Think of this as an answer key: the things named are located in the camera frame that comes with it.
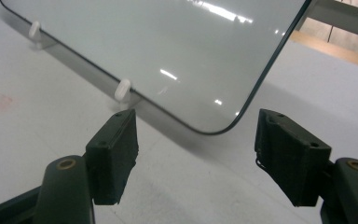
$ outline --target dark glass edge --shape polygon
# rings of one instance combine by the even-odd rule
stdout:
[[[20,14],[18,14],[17,12],[13,11],[12,9],[10,9],[9,7],[5,6],[5,4],[3,3],[4,0],[0,0],[1,5],[8,10],[9,12],[11,12],[12,14],[14,14],[15,16],[19,17],[20,19],[22,19],[23,21],[27,22],[28,24],[32,24],[30,21],[27,21],[23,16],[21,16]],[[264,78],[267,76],[269,69],[272,67],[272,65],[274,64],[275,60],[278,58],[279,54],[281,53],[283,46],[285,45],[285,43],[287,42],[287,40],[289,39],[290,34],[295,30],[296,25],[298,24],[298,22],[301,20],[302,16],[304,15],[304,13],[306,12],[308,6],[310,5],[310,2],[312,0],[306,0],[303,4],[303,6],[301,7],[301,9],[299,10],[299,12],[297,13],[295,19],[293,20],[292,24],[289,26],[289,29],[287,30],[287,32],[285,33],[284,37],[282,38],[280,44],[278,45],[278,47],[275,49],[274,53],[272,54],[271,58],[269,59],[266,67],[264,68],[263,72],[261,73],[259,79],[257,80],[257,82],[255,83],[254,88],[252,89],[251,93],[249,94],[248,98],[246,99],[239,115],[224,129],[222,129],[221,131],[216,131],[216,132],[203,132],[200,130],[197,130],[196,128],[192,127],[191,125],[189,125],[188,123],[182,121],[181,119],[177,118],[173,113],[171,113],[170,111],[166,110],[165,108],[163,108],[162,106],[158,105],[157,103],[153,102],[152,100],[148,99],[147,97],[145,97],[144,95],[142,95],[140,92],[138,92],[137,90],[131,88],[132,92],[135,92],[136,94],[138,94],[139,96],[141,96],[144,100],[146,100],[149,104],[153,105],[154,107],[156,107],[157,109],[163,111],[165,114],[169,115],[171,118],[173,118],[174,120],[178,121],[179,123],[181,123],[182,125],[184,125],[185,127],[187,127],[189,130],[195,132],[195,133],[200,133],[200,134],[204,134],[204,135],[218,135],[218,134],[222,134],[222,133],[226,133],[229,130],[231,130],[232,128],[235,127],[235,125],[240,121],[240,119],[242,118],[243,114],[246,112],[246,109],[249,107],[250,103],[253,101],[255,94],[257,93],[258,89],[260,88],[261,84],[264,81]],[[43,35],[47,35],[49,38],[55,40],[57,43],[59,43],[60,45],[64,46],[66,49],[69,49],[70,51],[72,51],[77,57],[81,58],[82,60],[86,61],[87,63],[91,64],[92,66],[94,66],[95,68],[97,68],[100,72],[106,74],[107,76],[111,77],[113,80],[115,80],[116,82],[120,82],[120,79],[117,77],[114,77],[114,75],[110,74],[109,72],[107,72],[106,70],[102,69],[100,66],[98,66],[96,63],[90,61],[89,59],[87,59],[86,57],[84,57],[83,55],[81,55],[80,53],[78,53],[77,51],[73,50],[72,48],[70,48],[69,46],[67,46],[66,44],[64,44],[63,42],[61,42],[59,39],[55,38],[54,36],[50,35],[49,33],[45,32],[43,29],[40,29],[41,33]]]

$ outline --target white table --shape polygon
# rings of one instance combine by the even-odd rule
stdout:
[[[82,155],[117,112],[110,97],[52,56],[60,46],[35,50],[5,16],[0,6],[0,203],[39,186],[51,161]],[[320,223],[319,208],[292,207],[255,165],[259,108],[324,140],[332,161],[358,159],[358,66],[289,41],[228,133],[195,134],[138,104],[137,165],[120,205],[95,206],[97,223]]]

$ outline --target glass sheet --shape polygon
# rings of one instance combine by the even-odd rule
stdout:
[[[240,118],[307,0],[2,0],[200,133]]]

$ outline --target wooden edge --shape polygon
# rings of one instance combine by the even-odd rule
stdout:
[[[326,43],[313,36],[302,34],[299,31],[293,31],[290,35],[290,40],[307,46],[309,48],[316,49],[330,56],[358,65],[358,53],[348,49],[343,49],[333,44]]]

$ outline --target white plastic clip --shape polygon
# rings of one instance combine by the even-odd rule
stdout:
[[[31,25],[28,36],[36,43],[38,49],[45,49],[56,44],[56,41],[40,33],[40,22],[34,21]]]
[[[115,99],[120,103],[120,110],[129,109],[130,105],[135,105],[139,102],[139,97],[135,95],[131,97],[130,90],[131,82],[128,79],[121,80],[115,91]]]

